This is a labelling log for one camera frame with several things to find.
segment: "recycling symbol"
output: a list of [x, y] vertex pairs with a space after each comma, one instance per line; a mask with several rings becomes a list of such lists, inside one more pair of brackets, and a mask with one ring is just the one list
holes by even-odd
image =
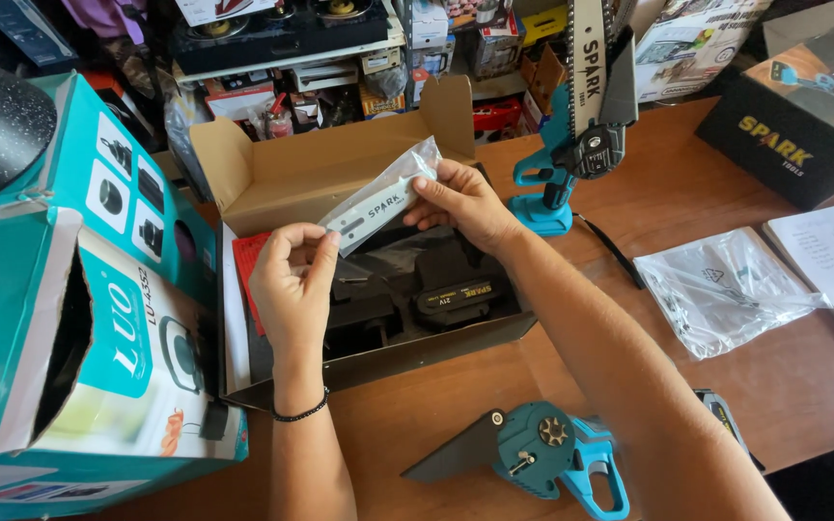
[[701, 273], [704, 277], [710, 282], [717, 283], [719, 279], [723, 278], [723, 272], [719, 270], [714, 270], [713, 268], [707, 268], [705, 270], [701, 270]]

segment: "black beaded bracelet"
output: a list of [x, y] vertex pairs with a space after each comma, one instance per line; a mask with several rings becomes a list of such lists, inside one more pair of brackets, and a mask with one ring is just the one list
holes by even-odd
[[320, 403], [317, 404], [317, 407], [311, 409], [310, 411], [302, 412], [298, 416], [282, 416], [279, 415], [278, 412], [275, 411], [275, 398], [272, 399], [272, 408], [270, 408], [270, 412], [272, 413], [272, 419], [276, 422], [296, 422], [298, 420], [303, 420], [308, 416], [311, 416], [315, 412], [318, 412], [320, 409], [323, 409], [323, 406], [327, 404], [327, 395], [330, 394], [330, 389], [327, 388], [327, 385], [323, 386], [323, 399]]

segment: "teal product box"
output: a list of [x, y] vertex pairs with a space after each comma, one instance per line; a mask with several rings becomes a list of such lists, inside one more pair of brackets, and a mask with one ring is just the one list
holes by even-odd
[[210, 308], [214, 231], [75, 72], [29, 80], [56, 105], [40, 160], [0, 192], [0, 217], [32, 202], [71, 207], [85, 225]]
[[0, 519], [100, 510], [241, 461], [215, 317], [72, 208], [0, 219]]

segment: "forearm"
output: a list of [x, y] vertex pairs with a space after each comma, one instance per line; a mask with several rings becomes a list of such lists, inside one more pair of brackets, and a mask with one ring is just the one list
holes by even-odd
[[782, 518], [749, 458], [645, 330], [545, 241], [530, 232], [512, 241], [499, 258], [613, 432], [646, 518]]
[[[279, 414], [301, 414], [320, 402], [319, 364], [276, 365]], [[353, 487], [328, 407], [296, 422], [273, 422], [271, 501], [272, 519], [279, 521], [356, 519]]]

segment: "purple fabric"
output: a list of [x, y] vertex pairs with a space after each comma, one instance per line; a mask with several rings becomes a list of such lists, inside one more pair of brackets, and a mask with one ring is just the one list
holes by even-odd
[[101, 38], [128, 34], [135, 44], [144, 42], [137, 22], [124, 16], [122, 6], [133, 4], [145, 13], [146, 0], [62, 0], [72, 18], [84, 29], [92, 29]]

